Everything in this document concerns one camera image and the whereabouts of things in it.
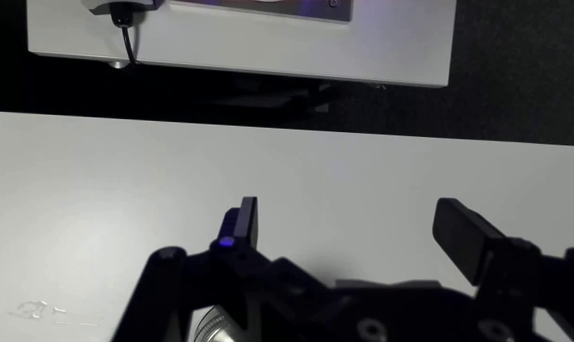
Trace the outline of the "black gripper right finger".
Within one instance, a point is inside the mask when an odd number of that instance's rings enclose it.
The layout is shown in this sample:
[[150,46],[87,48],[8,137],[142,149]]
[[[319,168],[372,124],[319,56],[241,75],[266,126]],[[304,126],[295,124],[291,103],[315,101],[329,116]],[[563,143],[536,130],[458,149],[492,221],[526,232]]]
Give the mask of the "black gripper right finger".
[[471,285],[481,284],[498,251],[540,253],[530,242],[502,234],[492,223],[456,198],[437,200],[431,234]]

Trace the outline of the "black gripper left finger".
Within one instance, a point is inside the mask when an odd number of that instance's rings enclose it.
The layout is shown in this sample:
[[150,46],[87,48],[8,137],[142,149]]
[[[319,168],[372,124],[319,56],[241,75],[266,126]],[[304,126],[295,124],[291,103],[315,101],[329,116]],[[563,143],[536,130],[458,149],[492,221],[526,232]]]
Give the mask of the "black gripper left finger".
[[217,240],[211,244],[218,251],[255,251],[258,244],[258,202],[243,198],[237,208],[230,208],[220,223]]

